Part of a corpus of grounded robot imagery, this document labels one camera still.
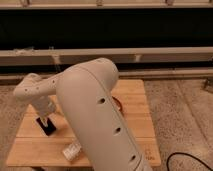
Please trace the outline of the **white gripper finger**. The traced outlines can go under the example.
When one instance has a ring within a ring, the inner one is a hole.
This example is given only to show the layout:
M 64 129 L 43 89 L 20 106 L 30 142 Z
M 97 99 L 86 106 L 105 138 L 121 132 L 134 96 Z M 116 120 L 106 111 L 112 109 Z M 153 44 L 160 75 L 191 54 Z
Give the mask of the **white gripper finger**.
M 44 126 L 47 126 L 47 117 L 40 117 L 40 120 Z
M 61 111 L 60 108 L 56 108 L 53 112 L 53 114 L 56 114 L 56 115 L 60 115 L 60 116 L 64 116 L 63 112 Z

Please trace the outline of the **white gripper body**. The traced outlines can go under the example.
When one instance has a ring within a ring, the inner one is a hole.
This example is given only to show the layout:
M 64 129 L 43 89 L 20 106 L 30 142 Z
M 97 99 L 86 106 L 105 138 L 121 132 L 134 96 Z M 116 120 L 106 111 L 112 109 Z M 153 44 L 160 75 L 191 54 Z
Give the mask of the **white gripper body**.
M 54 112 L 54 102 L 49 96 L 42 96 L 38 99 L 34 99 L 31 105 L 40 117 L 47 117 Z

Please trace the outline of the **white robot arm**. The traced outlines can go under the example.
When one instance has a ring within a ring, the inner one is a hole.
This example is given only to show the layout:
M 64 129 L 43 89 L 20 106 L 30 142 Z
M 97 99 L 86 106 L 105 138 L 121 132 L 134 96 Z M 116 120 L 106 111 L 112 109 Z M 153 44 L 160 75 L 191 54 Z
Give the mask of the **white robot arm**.
M 117 81 L 116 65 L 98 58 L 48 79 L 29 74 L 14 96 L 34 100 L 55 95 L 94 171 L 153 171 L 112 98 Z

